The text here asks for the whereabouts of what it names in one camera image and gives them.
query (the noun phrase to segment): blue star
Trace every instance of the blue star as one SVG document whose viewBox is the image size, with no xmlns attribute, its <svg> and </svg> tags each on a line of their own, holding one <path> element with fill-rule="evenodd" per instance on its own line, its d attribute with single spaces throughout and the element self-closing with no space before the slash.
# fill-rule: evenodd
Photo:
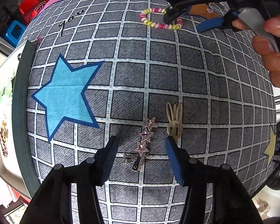
<svg viewBox="0 0 280 224">
<path fill-rule="evenodd" d="M 65 120 L 99 128 L 84 92 L 102 63 L 90 63 L 73 69 L 62 54 L 59 55 L 50 81 L 32 94 L 46 110 L 48 141 L 52 140 Z"/>
</svg>

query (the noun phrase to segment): star hair clip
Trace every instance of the star hair clip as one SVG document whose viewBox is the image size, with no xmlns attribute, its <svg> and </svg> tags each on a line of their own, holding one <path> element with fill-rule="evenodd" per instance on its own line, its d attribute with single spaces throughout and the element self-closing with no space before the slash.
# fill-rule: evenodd
<svg viewBox="0 0 280 224">
<path fill-rule="evenodd" d="M 124 153 L 125 160 L 122 162 L 123 165 L 130 165 L 133 161 L 133 167 L 132 170 L 137 172 L 137 171 L 142 171 L 143 165 L 144 165 L 144 160 L 147 159 L 152 159 L 151 156 L 148 155 L 149 150 L 147 148 L 147 145 L 151 142 L 151 137 L 154 134 L 152 132 L 153 128 L 158 127 L 158 125 L 155 122 L 155 117 L 152 119 L 146 119 L 145 124 L 143 125 L 144 131 L 139 133 L 141 136 L 141 139 L 137 141 L 137 146 L 135 148 L 135 151 L 138 152 L 137 156 L 130 156 L 126 153 Z"/>
</svg>

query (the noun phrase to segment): blue stool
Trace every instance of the blue stool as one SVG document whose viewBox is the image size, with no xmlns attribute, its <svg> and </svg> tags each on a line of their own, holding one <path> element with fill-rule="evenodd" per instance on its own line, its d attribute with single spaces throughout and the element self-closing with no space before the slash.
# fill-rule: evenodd
<svg viewBox="0 0 280 224">
<path fill-rule="evenodd" d="M 7 28 L 2 38 L 13 47 L 16 47 L 25 30 L 26 26 L 22 25 L 19 21 L 14 20 Z"/>
</svg>

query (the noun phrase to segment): beaded bracelet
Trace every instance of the beaded bracelet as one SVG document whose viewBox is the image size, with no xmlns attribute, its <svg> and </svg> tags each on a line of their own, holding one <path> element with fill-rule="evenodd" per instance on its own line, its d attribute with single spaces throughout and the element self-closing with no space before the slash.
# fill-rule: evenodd
<svg viewBox="0 0 280 224">
<path fill-rule="evenodd" d="M 149 19 L 147 19 L 146 15 L 149 13 L 166 13 L 166 9 L 162 9 L 162 8 L 148 8 L 145 9 L 141 12 L 140 14 L 140 19 L 141 21 L 147 25 L 150 26 L 152 28 L 159 28 L 159 29 L 180 29 L 182 27 L 182 20 L 180 17 L 178 17 L 176 19 L 176 24 L 171 25 L 171 24 L 158 24 L 155 22 L 150 21 Z"/>
</svg>

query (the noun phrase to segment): finger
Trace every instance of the finger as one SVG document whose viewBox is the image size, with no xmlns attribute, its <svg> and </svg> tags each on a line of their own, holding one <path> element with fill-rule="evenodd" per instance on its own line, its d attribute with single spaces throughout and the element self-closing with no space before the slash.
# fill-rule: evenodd
<svg viewBox="0 0 280 224">
<path fill-rule="evenodd" d="M 264 29 L 271 34 L 280 37 L 280 15 L 267 20 Z"/>
<path fill-rule="evenodd" d="M 280 54 L 272 52 L 262 56 L 263 66 L 268 71 L 280 71 Z"/>
<path fill-rule="evenodd" d="M 274 87 L 280 87 L 280 71 L 270 71 L 269 78 Z"/>
<path fill-rule="evenodd" d="M 254 51 L 260 55 L 265 55 L 271 52 L 267 40 L 259 35 L 252 38 L 252 47 Z"/>
<path fill-rule="evenodd" d="M 239 18 L 232 21 L 232 25 L 233 25 L 233 27 L 236 27 L 237 29 L 240 29 L 240 30 L 248 29 L 248 27 Z"/>
</svg>

